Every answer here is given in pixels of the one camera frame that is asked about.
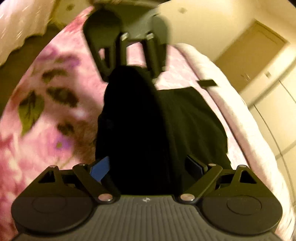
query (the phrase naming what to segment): metal rivet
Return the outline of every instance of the metal rivet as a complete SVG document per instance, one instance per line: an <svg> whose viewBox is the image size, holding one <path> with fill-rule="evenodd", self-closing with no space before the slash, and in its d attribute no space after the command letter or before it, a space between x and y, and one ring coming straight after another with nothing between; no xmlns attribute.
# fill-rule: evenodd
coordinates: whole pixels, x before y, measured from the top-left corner
<svg viewBox="0 0 296 241"><path fill-rule="evenodd" d="M120 40L124 41L128 38L128 33L124 33L123 35L120 36Z"/></svg>
<svg viewBox="0 0 296 241"><path fill-rule="evenodd" d="M109 193L104 193L99 196L99 200L103 202L109 202L113 199L113 196Z"/></svg>
<svg viewBox="0 0 296 241"><path fill-rule="evenodd" d="M150 39L153 39L154 38L154 34L153 33L150 33L147 35L147 39L150 40Z"/></svg>
<svg viewBox="0 0 296 241"><path fill-rule="evenodd" d="M195 199L195 196L189 193L184 193L180 196L181 200L183 201L193 201Z"/></svg>

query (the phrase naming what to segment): round black pad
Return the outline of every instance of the round black pad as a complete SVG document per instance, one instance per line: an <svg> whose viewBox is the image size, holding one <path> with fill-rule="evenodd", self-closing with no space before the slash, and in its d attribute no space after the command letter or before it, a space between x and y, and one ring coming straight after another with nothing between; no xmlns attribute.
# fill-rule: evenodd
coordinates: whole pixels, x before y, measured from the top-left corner
<svg viewBox="0 0 296 241"><path fill-rule="evenodd" d="M14 201L11 213L18 226L30 233L57 234L75 228L90 216L93 203L82 191L66 186L48 190L39 197Z"/></svg>
<svg viewBox="0 0 296 241"><path fill-rule="evenodd" d="M275 197L246 195L205 197L202 212L214 227L242 236L271 231L282 216L281 205Z"/></svg>

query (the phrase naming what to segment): wall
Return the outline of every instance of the wall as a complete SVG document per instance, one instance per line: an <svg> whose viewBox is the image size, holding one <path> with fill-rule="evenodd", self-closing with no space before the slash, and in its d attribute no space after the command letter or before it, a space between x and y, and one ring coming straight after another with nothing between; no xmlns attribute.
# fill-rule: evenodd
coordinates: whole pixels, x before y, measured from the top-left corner
<svg viewBox="0 0 296 241"><path fill-rule="evenodd" d="M185 8L182 14L178 10ZM216 60L252 22L254 0L171 0L159 11L168 19L172 43L187 43Z"/></svg>
<svg viewBox="0 0 296 241"><path fill-rule="evenodd" d="M52 22L59 28L63 28L89 6L88 0L58 0L52 16Z"/></svg>
<svg viewBox="0 0 296 241"><path fill-rule="evenodd" d="M296 61L250 112L276 156L296 208Z"/></svg>
<svg viewBox="0 0 296 241"><path fill-rule="evenodd" d="M264 10L256 11L254 18L277 32L285 38L289 44L287 44L278 56L240 93L247 105L253 104L256 99L277 80L296 57L296 27L291 26L289 23ZM267 72L270 72L270 78L266 77L265 73Z"/></svg>

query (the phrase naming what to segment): door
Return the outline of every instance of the door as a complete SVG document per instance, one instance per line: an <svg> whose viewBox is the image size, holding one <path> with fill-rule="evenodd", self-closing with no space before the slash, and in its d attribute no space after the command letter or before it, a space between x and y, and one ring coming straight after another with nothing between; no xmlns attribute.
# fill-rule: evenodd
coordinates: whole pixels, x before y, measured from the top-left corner
<svg viewBox="0 0 296 241"><path fill-rule="evenodd" d="M215 62L237 92L277 55L286 40L255 21Z"/></svg>

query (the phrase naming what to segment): bed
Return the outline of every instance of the bed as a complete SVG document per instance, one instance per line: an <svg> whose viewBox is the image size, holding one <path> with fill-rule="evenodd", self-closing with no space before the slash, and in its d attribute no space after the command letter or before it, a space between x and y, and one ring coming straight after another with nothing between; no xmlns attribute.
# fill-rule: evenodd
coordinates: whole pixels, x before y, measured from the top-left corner
<svg viewBox="0 0 296 241"><path fill-rule="evenodd" d="M94 161L103 82L82 33L85 9L39 54L20 80L0 121L0 240L16 233L10 207L16 196L49 165L71 169ZM141 45L127 50L128 64L145 66ZM217 87L200 88L213 79ZM223 124L233 169L248 165L283 206L276 234L291 240L295 225L289 191L275 157L244 101L206 56L187 44L168 47L167 69L157 89L192 86Z"/></svg>
<svg viewBox="0 0 296 241"><path fill-rule="evenodd" d="M0 4L0 66L27 37L45 33L54 3L55 0L4 0Z"/></svg>

